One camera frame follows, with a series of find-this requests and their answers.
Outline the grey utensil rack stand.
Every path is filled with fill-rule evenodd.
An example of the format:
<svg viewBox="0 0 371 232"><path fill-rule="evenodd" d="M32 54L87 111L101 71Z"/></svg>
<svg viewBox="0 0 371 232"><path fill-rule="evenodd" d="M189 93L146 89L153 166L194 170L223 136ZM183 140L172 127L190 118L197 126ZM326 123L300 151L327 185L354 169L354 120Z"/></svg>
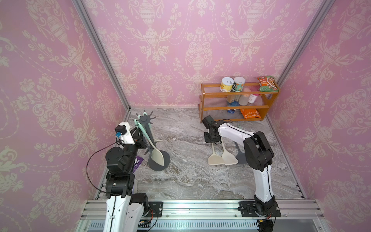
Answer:
<svg viewBox="0 0 371 232"><path fill-rule="evenodd" d="M142 133L149 152L147 166L154 171L163 171L169 166L171 159L169 153L159 150L157 147L157 142L161 140L154 138L151 120L156 117L152 117L152 114L152 112L147 113L144 111L142 115L137 115L138 118L134 120L134 123L136 128Z"/></svg>

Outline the cream spatula mint handle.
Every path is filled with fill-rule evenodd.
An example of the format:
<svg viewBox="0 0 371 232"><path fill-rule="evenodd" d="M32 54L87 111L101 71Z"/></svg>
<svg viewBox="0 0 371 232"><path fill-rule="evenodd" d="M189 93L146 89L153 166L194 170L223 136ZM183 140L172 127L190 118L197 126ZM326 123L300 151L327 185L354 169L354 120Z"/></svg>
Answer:
<svg viewBox="0 0 371 232"><path fill-rule="evenodd" d="M141 131L143 132L144 136L146 137L147 141L150 143L150 146L152 148L152 151L151 151L151 159L157 163L158 165L160 166L164 166L164 156L162 154L162 152L160 150L158 150L156 148L156 146L152 143L148 133L146 132L144 126L139 122L139 120L134 120L135 121L135 125L136 127L138 127L139 129L141 129Z"/></svg>

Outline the cream spatula wooden handle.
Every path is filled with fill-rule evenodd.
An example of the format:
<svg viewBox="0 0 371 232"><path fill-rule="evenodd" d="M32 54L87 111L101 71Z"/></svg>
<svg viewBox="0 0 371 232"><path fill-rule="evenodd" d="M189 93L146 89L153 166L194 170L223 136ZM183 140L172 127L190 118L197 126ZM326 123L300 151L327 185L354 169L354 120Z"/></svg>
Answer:
<svg viewBox="0 0 371 232"><path fill-rule="evenodd" d="M221 141L221 145L223 148L222 159L224 161L224 164L227 166L238 164L239 161L236 159L236 157L232 153L226 150L226 147L223 141Z"/></svg>

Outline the wooden shelf rack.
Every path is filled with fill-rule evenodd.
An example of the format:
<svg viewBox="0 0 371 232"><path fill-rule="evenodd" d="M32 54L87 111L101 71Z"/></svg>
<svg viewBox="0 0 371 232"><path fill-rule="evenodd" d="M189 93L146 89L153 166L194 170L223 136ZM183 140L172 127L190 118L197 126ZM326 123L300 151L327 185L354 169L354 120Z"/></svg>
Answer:
<svg viewBox="0 0 371 232"><path fill-rule="evenodd" d="M232 121L259 121L264 120L273 103L280 94L278 92L260 92L259 83L246 83L242 92L221 92L219 84L201 84L201 94L199 103L199 117L202 121L206 116L211 115L213 119L222 119L227 114L228 109L235 109L234 114L230 114ZM256 94L259 95L254 104L240 106L238 102L228 103L228 95ZM260 119L244 119L241 109L257 109L261 115Z"/></svg>

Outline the purple candy bag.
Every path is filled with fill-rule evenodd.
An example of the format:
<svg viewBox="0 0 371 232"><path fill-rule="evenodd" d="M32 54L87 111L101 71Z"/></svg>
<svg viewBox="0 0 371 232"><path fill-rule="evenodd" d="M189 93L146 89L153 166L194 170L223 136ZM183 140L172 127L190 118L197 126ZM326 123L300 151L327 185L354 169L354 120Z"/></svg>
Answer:
<svg viewBox="0 0 371 232"><path fill-rule="evenodd" d="M135 158L135 163L132 171L135 172L140 167L143 161L144 159L142 157L137 156Z"/></svg>

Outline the beige box on shelf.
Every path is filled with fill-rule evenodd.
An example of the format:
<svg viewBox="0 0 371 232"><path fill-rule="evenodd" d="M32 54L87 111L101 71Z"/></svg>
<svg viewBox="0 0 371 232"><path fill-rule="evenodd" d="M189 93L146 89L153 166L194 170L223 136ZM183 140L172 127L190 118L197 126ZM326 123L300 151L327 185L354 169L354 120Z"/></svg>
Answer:
<svg viewBox="0 0 371 232"><path fill-rule="evenodd" d="M227 102L228 103L238 102L239 98L240 98L240 95L228 95Z"/></svg>

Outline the orange snack bag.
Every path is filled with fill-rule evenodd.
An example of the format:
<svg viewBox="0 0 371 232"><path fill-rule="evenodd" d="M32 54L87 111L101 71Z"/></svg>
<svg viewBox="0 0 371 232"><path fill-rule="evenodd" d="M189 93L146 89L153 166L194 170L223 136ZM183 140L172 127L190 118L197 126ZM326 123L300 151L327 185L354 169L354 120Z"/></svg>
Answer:
<svg viewBox="0 0 371 232"><path fill-rule="evenodd" d="M241 109L240 110L244 119L260 119L261 115L257 109Z"/></svg>

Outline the white bottle on shelf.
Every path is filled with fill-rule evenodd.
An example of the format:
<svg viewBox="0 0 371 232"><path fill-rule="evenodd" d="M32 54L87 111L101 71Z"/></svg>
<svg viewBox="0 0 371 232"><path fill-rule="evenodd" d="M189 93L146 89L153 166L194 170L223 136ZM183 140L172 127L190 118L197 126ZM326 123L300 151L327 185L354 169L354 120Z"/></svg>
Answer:
<svg viewBox="0 0 371 232"><path fill-rule="evenodd" d="M242 94L238 100L240 106L247 106L249 102L250 94Z"/></svg>

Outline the yellow tin can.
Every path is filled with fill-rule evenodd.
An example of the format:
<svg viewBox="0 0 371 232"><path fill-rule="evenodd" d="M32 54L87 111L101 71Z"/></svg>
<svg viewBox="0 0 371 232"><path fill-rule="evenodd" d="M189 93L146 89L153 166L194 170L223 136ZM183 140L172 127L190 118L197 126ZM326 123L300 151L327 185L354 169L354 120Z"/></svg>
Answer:
<svg viewBox="0 0 371 232"><path fill-rule="evenodd" d="M223 77L220 84L221 92L231 92L234 84L234 79L231 77Z"/></svg>

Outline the pink cap white bottle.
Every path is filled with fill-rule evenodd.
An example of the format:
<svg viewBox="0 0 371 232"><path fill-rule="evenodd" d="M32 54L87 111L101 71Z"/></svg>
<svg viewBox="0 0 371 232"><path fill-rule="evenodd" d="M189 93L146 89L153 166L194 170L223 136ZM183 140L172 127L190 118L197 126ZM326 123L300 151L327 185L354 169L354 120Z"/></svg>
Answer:
<svg viewBox="0 0 371 232"><path fill-rule="evenodd" d="M259 95L256 95L256 94L250 94L249 99L248 99L248 103L249 104L254 104L258 96Z"/></svg>

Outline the green label tin can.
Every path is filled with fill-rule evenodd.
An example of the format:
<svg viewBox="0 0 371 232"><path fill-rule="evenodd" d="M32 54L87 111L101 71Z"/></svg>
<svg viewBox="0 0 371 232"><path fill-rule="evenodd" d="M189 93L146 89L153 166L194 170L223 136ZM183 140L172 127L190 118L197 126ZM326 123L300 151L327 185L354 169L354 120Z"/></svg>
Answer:
<svg viewBox="0 0 371 232"><path fill-rule="evenodd" d="M232 86L232 90L234 92L242 92L244 84L245 84L245 78L243 78L241 76L237 76L237 77L234 78L234 83L233 83L233 86Z"/></svg>

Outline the green red snack bag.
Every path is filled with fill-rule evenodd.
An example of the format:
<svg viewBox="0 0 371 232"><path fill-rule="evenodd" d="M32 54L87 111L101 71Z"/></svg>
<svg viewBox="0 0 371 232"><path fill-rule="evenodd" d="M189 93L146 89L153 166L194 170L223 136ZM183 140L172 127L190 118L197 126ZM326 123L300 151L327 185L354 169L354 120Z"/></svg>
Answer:
<svg viewBox="0 0 371 232"><path fill-rule="evenodd" d="M279 89L275 84L275 78L273 76L262 76L258 77L259 91L260 92L278 92Z"/></svg>

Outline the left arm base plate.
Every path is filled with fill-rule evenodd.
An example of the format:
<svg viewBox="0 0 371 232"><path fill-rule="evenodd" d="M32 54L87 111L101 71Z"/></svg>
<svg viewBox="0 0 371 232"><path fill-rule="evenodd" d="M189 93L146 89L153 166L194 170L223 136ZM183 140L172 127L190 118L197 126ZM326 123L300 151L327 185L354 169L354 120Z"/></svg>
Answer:
<svg viewBox="0 0 371 232"><path fill-rule="evenodd" d="M143 218L161 218L163 211L164 202L162 201L150 201L144 206L144 212L142 214Z"/></svg>

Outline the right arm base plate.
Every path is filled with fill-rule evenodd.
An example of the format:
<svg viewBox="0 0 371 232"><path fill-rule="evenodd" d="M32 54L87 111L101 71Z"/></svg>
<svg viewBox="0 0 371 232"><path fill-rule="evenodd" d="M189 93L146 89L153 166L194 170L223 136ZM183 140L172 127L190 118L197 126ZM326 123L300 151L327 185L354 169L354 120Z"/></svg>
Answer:
<svg viewBox="0 0 371 232"><path fill-rule="evenodd" d="M240 211L243 218L268 218L269 216L273 218L281 217L280 209L275 201L267 203L242 201L239 202L239 207L237 209Z"/></svg>

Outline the aluminium front rail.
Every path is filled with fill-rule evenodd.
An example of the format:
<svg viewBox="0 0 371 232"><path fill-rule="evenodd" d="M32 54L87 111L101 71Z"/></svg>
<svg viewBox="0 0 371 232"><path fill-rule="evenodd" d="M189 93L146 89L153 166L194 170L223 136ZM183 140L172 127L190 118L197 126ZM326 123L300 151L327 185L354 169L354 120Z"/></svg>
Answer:
<svg viewBox="0 0 371 232"><path fill-rule="evenodd" d="M149 225L138 232L329 232L315 200L276 200L267 216L260 217L252 200L154 200L155 210L143 220Z"/></svg>

